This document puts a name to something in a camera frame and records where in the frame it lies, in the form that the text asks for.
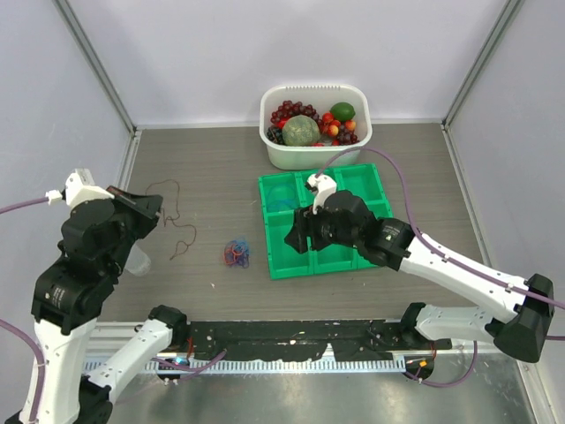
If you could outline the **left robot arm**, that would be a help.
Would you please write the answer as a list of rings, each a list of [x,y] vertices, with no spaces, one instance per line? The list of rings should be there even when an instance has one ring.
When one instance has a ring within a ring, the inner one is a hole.
[[[36,280],[31,314],[35,339],[26,402],[10,423],[105,423],[120,394],[159,352],[179,352],[188,340],[185,314],[151,310],[139,332],[107,362],[83,372],[88,341],[104,301],[123,274],[134,244],[158,224],[163,198],[114,186],[65,188],[71,208],[62,224],[61,254]]]

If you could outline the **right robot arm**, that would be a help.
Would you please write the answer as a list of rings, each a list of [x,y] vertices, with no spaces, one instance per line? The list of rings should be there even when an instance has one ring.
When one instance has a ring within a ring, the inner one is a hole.
[[[323,205],[296,209],[284,242],[299,254],[347,246],[373,265],[422,277],[472,302],[472,307],[445,308],[410,304],[398,328],[408,348],[459,338],[492,344],[523,362],[541,358],[554,317],[554,285],[545,276],[491,269],[402,220],[377,217],[349,191],[330,195]]]

